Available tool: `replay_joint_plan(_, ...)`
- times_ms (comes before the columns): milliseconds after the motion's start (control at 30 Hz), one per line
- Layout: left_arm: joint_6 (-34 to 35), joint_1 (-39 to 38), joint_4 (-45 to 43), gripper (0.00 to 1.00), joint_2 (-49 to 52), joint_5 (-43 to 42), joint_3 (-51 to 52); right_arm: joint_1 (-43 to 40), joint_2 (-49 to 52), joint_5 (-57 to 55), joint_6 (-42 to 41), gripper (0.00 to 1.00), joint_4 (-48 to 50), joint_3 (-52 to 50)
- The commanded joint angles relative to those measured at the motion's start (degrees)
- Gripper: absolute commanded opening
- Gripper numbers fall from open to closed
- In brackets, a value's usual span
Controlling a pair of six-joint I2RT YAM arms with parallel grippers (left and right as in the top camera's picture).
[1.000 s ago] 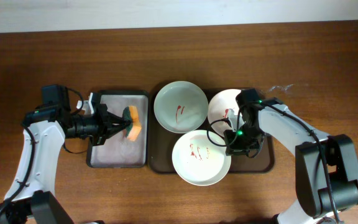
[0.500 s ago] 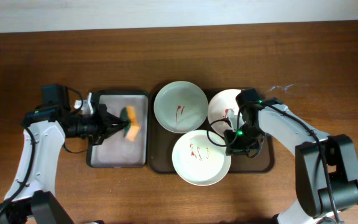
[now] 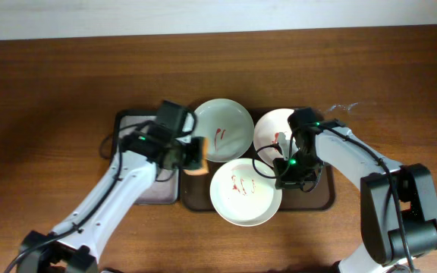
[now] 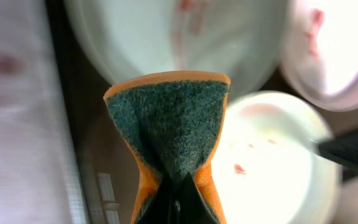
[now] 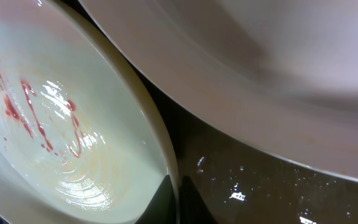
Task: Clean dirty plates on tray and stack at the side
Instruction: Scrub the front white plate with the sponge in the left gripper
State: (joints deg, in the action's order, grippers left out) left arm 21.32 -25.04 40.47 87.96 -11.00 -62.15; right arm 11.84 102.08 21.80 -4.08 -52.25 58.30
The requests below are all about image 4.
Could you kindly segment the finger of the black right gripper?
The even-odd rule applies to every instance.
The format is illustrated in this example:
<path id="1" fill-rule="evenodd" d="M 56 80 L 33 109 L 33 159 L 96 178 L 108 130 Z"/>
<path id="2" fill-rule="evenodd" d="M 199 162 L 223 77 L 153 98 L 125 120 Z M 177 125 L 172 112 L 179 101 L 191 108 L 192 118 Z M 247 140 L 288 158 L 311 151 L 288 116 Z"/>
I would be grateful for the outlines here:
<path id="1" fill-rule="evenodd" d="M 321 157 L 358 172 L 358 129 L 317 143 L 317 151 Z"/>

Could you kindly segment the white plate with red stain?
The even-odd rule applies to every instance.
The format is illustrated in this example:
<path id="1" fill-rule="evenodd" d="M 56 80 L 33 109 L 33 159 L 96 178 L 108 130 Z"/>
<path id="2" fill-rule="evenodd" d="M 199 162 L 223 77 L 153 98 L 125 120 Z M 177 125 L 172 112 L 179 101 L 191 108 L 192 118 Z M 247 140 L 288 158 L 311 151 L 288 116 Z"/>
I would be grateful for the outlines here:
<path id="1" fill-rule="evenodd" d="M 67 0 L 68 17 L 101 76 L 118 83 L 171 70 L 225 73 L 258 90 L 274 70 L 287 0 Z"/>

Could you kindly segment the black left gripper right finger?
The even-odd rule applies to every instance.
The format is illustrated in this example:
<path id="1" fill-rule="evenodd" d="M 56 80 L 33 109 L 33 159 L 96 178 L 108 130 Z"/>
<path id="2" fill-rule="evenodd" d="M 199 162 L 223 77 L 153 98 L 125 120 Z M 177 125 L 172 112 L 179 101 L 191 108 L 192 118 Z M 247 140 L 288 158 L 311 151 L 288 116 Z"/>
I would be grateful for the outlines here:
<path id="1" fill-rule="evenodd" d="M 201 196 L 194 180 L 188 174 L 178 191 L 180 203 L 179 224 L 219 224 Z"/>

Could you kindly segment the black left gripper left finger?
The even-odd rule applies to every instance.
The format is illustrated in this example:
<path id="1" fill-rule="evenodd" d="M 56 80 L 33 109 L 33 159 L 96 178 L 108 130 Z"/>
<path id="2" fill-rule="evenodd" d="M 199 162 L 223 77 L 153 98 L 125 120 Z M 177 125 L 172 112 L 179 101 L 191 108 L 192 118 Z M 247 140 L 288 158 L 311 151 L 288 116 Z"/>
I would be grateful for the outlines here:
<path id="1" fill-rule="evenodd" d="M 170 179 L 163 179 L 154 199 L 137 224 L 173 224 L 174 205 L 172 182 Z"/>

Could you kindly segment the orange green scrub sponge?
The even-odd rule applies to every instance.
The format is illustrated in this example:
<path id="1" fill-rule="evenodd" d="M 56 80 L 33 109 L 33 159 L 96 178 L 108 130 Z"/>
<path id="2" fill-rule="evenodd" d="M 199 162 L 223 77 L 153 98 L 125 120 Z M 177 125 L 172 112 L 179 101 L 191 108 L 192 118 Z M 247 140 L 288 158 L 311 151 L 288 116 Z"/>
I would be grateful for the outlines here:
<path id="1" fill-rule="evenodd" d="M 148 209 L 163 179 L 172 182 L 174 223 L 179 223 L 178 191 L 188 174 L 214 217 L 226 221 L 211 161 L 230 83 L 223 73 L 182 70 L 133 78 L 104 94 L 108 113 L 139 168 L 132 223 Z"/>

